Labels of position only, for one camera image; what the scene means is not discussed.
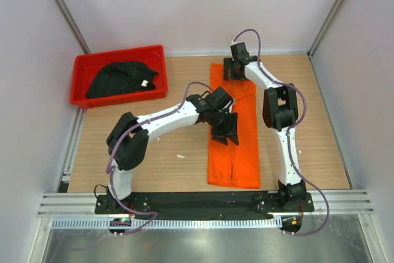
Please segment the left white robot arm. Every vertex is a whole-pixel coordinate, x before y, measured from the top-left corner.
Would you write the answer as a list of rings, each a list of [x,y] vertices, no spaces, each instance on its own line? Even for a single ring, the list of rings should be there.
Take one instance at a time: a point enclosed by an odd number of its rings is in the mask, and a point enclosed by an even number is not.
[[[109,160],[106,174],[110,181],[106,193],[96,197],[97,214],[122,214],[132,209],[132,176],[145,158],[148,144],[159,137],[186,126],[206,123],[211,139],[223,145],[238,140],[238,114],[232,111],[235,99],[222,87],[209,87],[203,94],[184,93],[173,107],[135,116],[124,113],[107,137]]]

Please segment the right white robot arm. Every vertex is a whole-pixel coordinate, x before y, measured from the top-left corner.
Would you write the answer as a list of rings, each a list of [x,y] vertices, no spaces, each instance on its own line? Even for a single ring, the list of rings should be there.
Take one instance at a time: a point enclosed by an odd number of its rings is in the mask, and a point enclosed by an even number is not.
[[[225,58],[224,80],[249,80],[263,90],[262,118],[276,136],[281,173],[278,180],[278,206],[296,211],[306,199],[305,181],[300,176],[295,126],[299,117],[297,92],[272,75],[259,60],[250,55],[243,42],[230,46],[231,57]]]

